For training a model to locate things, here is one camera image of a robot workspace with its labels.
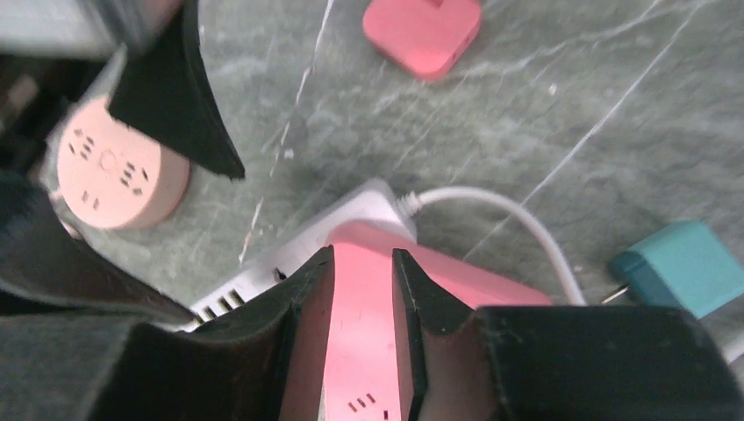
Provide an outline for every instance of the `blurry gray object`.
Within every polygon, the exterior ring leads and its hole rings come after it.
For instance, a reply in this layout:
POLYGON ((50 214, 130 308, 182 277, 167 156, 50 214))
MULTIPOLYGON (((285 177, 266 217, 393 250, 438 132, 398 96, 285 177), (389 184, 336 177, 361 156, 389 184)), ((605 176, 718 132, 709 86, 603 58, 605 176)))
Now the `blurry gray object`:
POLYGON ((0 53, 107 59, 141 54, 182 0, 0 0, 0 53))

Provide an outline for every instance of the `white cable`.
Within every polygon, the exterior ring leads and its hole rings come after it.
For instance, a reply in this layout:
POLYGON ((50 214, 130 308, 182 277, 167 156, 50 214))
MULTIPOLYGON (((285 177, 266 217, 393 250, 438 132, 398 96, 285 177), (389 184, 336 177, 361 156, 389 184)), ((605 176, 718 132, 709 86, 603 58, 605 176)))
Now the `white cable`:
POLYGON ((744 333, 726 344, 726 346, 723 348, 723 354, 729 364, 733 363, 742 355, 744 355, 744 333))
POLYGON ((452 199, 472 199, 486 202, 498 207, 501 210, 510 212, 516 217, 532 235, 540 242, 542 248, 546 251, 547 257, 553 263, 555 273, 561 281, 563 291, 569 302, 574 305, 586 305, 581 288, 579 287, 571 267, 563 255, 561 247, 555 241, 547 228, 521 204, 514 202, 508 197, 501 196, 497 193, 479 189, 475 187, 453 186, 441 189, 432 189, 419 195, 411 193, 408 196, 398 199, 398 209, 407 217, 419 213, 428 204, 452 199))

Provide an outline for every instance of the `marble countertop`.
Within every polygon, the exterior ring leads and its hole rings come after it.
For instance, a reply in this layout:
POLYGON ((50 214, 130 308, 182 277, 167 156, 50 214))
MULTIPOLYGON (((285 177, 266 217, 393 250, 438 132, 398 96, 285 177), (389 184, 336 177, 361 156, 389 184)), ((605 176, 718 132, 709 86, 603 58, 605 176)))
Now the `marble countertop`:
MULTIPOLYGON (((86 229, 89 242, 190 303, 239 270, 259 203, 245 259, 379 176, 400 193, 465 184, 524 203, 594 303, 617 286, 605 263, 674 220, 703 219, 744 260, 741 1, 485 0, 478 38, 436 83, 376 53, 367 4, 202 0, 205 65, 247 178, 198 168, 169 221, 86 229)), ((445 203, 417 224, 421 244, 563 301, 512 218, 445 203)), ((739 300, 705 323, 726 341, 742 320, 739 300)))

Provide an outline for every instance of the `power strip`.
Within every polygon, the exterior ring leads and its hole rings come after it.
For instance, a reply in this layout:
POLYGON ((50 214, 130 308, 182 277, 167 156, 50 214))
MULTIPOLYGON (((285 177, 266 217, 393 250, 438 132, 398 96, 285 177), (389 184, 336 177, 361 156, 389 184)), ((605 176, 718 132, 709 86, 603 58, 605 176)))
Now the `power strip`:
POLYGON ((242 272, 192 305, 191 310, 197 315, 197 320, 181 329, 191 332, 292 275, 320 247, 326 245, 328 234, 334 228, 346 222, 366 221, 415 242, 416 225, 400 214, 396 201, 396 195, 385 181, 373 179, 365 182, 302 225, 296 233, 286 237, 281 246, 251 260, 242 272))

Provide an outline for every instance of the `power strip socket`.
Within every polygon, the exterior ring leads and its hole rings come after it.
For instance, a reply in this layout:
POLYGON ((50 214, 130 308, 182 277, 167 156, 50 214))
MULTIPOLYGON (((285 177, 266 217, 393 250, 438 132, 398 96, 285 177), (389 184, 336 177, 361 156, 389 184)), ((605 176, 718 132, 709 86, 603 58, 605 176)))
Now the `power strip socket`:
POLYGON ((244 270, 191 306, 197 320, 182 329, 191 332, 292 275, 320 247, 328 234, 346 222, 366 221, 380 229, 416 241, 416 225, 403 217, 396 206, 397 197, 383 180, 373 179, 342 197, 332 207, 302 225, 285 238, 279 247, 262 253, 244 266, 244 270))

